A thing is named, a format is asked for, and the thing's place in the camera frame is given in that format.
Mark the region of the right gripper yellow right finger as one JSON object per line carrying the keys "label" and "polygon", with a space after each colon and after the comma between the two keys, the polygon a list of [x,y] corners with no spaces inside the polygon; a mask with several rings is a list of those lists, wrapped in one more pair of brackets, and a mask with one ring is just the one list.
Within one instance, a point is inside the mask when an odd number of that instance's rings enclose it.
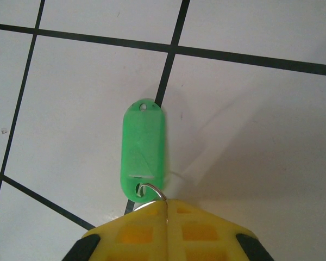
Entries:
{"label": "right gripper yellow right finger", "polygon": [[272,261],[249,229],[180,200],[167,201],[169,261]]}

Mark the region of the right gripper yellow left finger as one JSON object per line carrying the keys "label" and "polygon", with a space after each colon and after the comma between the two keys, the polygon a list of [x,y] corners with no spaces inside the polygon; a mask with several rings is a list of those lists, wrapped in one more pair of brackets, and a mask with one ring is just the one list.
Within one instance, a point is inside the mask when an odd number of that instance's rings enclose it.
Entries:
{"label": "right gripper yellow left finger", "polygon": [[155,201],[89,230],[62,261],[167,261],[167,202]]}

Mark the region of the green plastic key tag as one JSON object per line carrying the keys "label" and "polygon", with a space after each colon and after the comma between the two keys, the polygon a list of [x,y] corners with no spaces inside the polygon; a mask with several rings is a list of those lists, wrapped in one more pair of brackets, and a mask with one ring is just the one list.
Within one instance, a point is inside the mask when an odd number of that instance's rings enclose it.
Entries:
{"label": "green plastic key tag", "polygon": [[148,203],[156,193],[149,183],[162,189],[165,182],[166,119],[151,99],[133,103],[125,112],[122,126],[121,188],[135,203]]}

